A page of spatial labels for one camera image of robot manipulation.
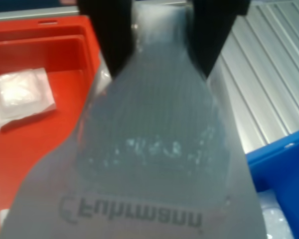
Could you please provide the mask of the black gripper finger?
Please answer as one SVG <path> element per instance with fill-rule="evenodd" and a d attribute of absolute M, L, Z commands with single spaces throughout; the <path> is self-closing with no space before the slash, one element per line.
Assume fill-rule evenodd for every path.
<path fill-rule="evenodd" d="M 89 17 L 101 53 L 116 77 L 134 50 L 131 0 L 79 0 L 81 14 Z"/>
<path fill-rule="evenodd" d="M 194 61 L 205 77 L 211 73 L 238 16 L 248 12 L 248 0 L 193 0 L 189 42 Z"/>

